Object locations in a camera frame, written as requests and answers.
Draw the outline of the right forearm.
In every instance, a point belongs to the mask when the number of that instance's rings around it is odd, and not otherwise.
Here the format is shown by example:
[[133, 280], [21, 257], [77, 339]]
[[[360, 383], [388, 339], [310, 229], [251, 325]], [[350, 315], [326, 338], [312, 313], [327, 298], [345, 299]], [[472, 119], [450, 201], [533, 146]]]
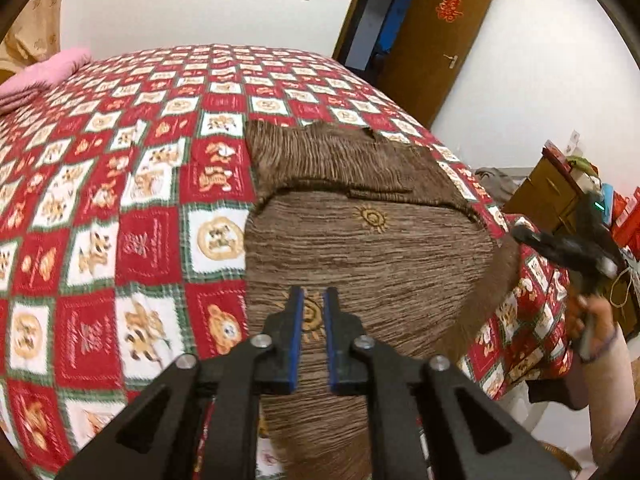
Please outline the right forearm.
[[629, 352], [619, 327], [582, 369], [588, 393], [591, 454], [594, 463], [602, 466], [637, 404]]

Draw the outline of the right hand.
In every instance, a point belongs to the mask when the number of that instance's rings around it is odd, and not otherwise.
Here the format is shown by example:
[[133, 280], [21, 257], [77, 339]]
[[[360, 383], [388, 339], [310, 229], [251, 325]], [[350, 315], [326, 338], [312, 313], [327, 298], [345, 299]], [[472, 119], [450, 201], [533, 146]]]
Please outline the right hand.
[[571, 294], [567, 298], [566, 332], [582, 362], [595, 361], [616, 333], [612, 307], [601, 295]]

